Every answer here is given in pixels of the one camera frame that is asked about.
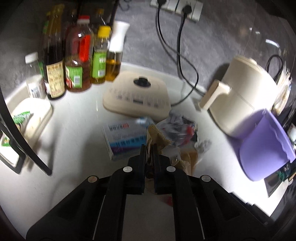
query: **power socket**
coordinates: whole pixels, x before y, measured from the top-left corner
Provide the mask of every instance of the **power socket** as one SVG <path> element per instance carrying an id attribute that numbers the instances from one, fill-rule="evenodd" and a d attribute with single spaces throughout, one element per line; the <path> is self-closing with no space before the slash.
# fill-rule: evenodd
<path id="1" fill-rule="evenodd" d="M 162 9 L 176 12 L 177 14 L 183 15 L 182 9 L 189 4 L 192 8 L 192 13 L 188 14 L 187 18 L 193 21 L 199 21 L 202 12 L 203 3 L 197 0 L 167 0 L 162 5 Z M 151 0 L 150 6 L 158 7 L 157 0 Z"/>
<path id="2" fill-rule="evenodd" d="M 176 9 L 176 13 L 183 15 L 182 9 L 186 6 L 186 5 L 190 5 L 192 8 L 192 12 L 190 14 L 187 15 L 187 18 L 192 18 L 192 14 L 193 14 L 193 10 L 195 8 L 195 4 L 196 4 L 196 0 L 179 0 L 177 9 Z"/>

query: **green label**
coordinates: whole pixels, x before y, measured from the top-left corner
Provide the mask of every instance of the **green label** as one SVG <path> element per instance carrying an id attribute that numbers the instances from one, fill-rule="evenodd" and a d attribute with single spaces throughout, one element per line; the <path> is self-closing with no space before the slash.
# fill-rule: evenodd
<path id="1" fill-rule="evenodd" d="M 107 52 L 95 52 L 93 59 L 92 77 L 103 78 L 106 74 Z"/>
<path id="2" fill-rule="evenodd" d="M 44 34 L 46 34 L 46 32 L 47 32 L 48 23 L 49 23 L 49 21 L 48 21 L 48 20 L 47 20 L 47 21 L 45 21 L 45 23 L 44 23 L 44 26 L 43 26 L 43 29 L 42 29 L 42 33 L 44 33 Z"/>
<path id="3" fill-rule="evenodd" d="M 39 68 L 40 68 L 40 71 L 41 71 L 42 77 L 43 77 L 43 79 L 44 79 L 44 71 L 43 71 L 43 63 L 42 63 L 42 62 L 39 62 Z"/>
<path id="4" fill-rule="evenodd" d="M 70 89 L 82 88 L 82 72 L 82 66 L 66 66 L 66 83 Z"/>

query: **black cable bundle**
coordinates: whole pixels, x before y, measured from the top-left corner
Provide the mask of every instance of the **black cable bundle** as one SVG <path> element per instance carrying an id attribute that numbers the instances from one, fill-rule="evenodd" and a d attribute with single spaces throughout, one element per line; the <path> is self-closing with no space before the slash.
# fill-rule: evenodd
<path id="1" fill-rule="evenodd" d="M 197 86 L 197 83 L 198 83 L 198 80 L 199 80 L 199 75 L 198 75 L 198 72 L 197 72 L 197 69 L 194 67 L 194 65 L 186 58 L 184 57 L 182 54 L 180 54 L 180 40 L 181 40 L 181 32 L 182 32 L 182 28 L 184 26 L 184 22 L 185 22 L 185 19 L 187 17 L 187 15 L 192 11 L 191 7 L 189 5 L 185 6 L 183 8 L 183 12 L 184 12 L 184 16 L 183 16 L 183 20 L 182 20 L 182 23 L 180 25 L 180 28 L 179 28 L 179 32 L 178 32 L 178 37 L 177 37 L 177 51 L 174 50 L 170 45 L 167 44 L 167 42 L 165 41 L 163 35 L 162 35 L 162 32 L 161 32 L 161 29 L 160 29 L 160 22 L 159 22 L 159 12 L 160 12 L 160 9 L 161 9 L 161 6 L 163 4 L 166 3 L 166 0 L 158 0 L 158 10 L 157 10 L 157 29 L 158 29 L 158 32 L 159 32 L 159 35 L 161 37 L 161 40 L 163 41 L 163 43 L 170 49 L 172 50 L 175 54 L 177 54 L 178 56 L 178 65 L 179 65 L 179 70 L 180 70 L 180 73 L 182 75 L 182 77 L 185 79 L 185 81 L 187 82 L 187 84 L 189 84 L 192 89 L 191 91 L 183 98 L 181 99 L 180 101 L 178 101 L 177 103 L 174 103 L 174 104 L 171 104 L 171 106 L 176 106 L 180 103 L 182 103 L 184 100 L 186 100 L 188 98 L 188 96 L 195 90 L 196 92 L 198 92 L 199 94 L 201 94 L 202 96 L 204 95 L 203 92 L 201 92 L 200 90 L 196 89 L 196 86 Z M 189 80 L 187 78 L 184 77 L 183 75 L 183 72 L 182 72 L 182 68 L 181 68 L 181 61 L 180 61 L 180 58 L 184 59 L 196 72 L 196 76 L 197 76 L 197 79 L 196 79 L 196 83 L 195 85 L 192 85 Z"/>
<path id="2" fill-rule="evenodd" d="M 280 68 L 279 68 L 279 71 L 277 72 L 277 74 L 276 74 L 275 77 L 274 77 L 274 81 L 276 81 L 277 78 L 279 77 L 279 75 L 281 74 L 282 70 L 283 70 L 283 60 L 282 60 L 282 58 L 281 58 L 278 54 L 274 54 L 274 55 L 272 55 L 272 56 L 268 59 L 267 64 L 266 64 L 266 67 L 265 67 L 265 70 L 267 71 L 267 73 L 269 72 L 270 62 L 271 62 L 271 60 L 272 60 L 273 58 L 278 58 L 278 59 L 280 60 L 280 62 L 281 62 L 281 66 L 280 66 Z"/>

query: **yellow bottle cap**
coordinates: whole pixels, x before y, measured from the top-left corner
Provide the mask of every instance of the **yellow bottle cap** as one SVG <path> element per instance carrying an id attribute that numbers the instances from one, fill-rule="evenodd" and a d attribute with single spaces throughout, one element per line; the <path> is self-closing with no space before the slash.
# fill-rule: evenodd
<path id="1" fill-rule="evenodd" d="M 110 35 L 110 26 L 100 26 L 98 30 L 98 37 L 107 38 Z"/>
<path id="2" fill-rule="evenodd" d="M 97 14 L 103 15 L 104 14 L 104 8 L 98 8 L 96 11 Z"/>

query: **electronic device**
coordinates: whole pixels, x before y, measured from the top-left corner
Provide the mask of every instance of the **electronic device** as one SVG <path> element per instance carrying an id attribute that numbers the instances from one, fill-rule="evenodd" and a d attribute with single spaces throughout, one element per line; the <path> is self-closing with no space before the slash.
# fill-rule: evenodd
<path id="1" fill-rule="evenodd" d="M 226 134 L 243 139 L 258 121 L 251 116 L 262 109 L 270 110 L 277 95 L 277 85 L 264 68 L 253 59 L 236 56 L 222 81 L 213 82 L 200 107 L 210 110 Z"/>
<path id="2" fill-rule="evenodd" d="M 107 110 L 124 115 L 148 116 L 162 121 L 171 110 L 165 83 L 152 76 L 122 71 L 103 96 Z"/>
<path id="3" fill-rule="evenodd" d="M 144 193 L 145 177 L 153 178 L 156 194 L 172 195 L 176 241 L 270 240 L 267 228 L 210 176 L 187 176 L 156 144 L 149 159 L 153 167 L 142 145 L 112 176 L 88 177 L 29 229 L 26 240 L 121 241 L 127 194 Z"/>

